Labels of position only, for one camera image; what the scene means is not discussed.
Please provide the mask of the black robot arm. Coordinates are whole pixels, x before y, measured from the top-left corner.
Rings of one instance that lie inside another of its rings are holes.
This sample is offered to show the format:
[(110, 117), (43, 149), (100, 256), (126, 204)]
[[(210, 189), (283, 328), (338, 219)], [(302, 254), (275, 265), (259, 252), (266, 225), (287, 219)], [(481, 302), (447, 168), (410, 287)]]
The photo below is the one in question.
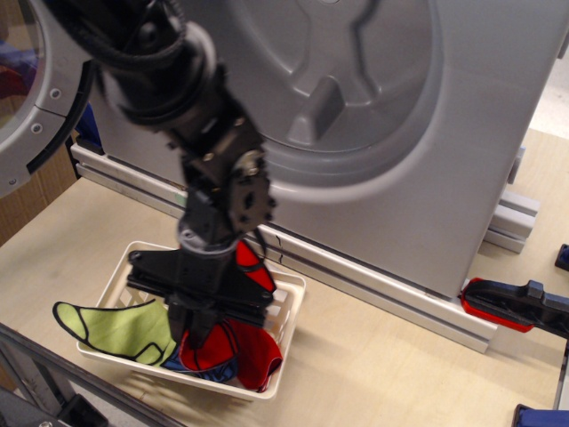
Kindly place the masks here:
[(209, 35), (177, 1), (50, 1), (47, 9), (95, 61), (106, 101), (180, 152), (187, 188), (179, 248), (134, 251), (128, 283), (161, 296), (172, 338), (204, 346), (226, 319), (264, 324), (274, 282), (238, 254), (272, 219), (262, 138), (226, 86)]

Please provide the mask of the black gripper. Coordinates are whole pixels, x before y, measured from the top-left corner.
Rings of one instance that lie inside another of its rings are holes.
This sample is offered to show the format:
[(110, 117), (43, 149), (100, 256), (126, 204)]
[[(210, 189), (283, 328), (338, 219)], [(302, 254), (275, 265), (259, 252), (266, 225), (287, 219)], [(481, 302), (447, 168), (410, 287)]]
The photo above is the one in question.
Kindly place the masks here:
[(128, 286), (160, 296), (168, 307), (172, 339), (204, 346), (213, 328), (230, 318), (262, 327), (273, 302), (274, 279), (250, 247), (219, 257), (200, 257), (182, 249), (139, 250), (128, 255)]

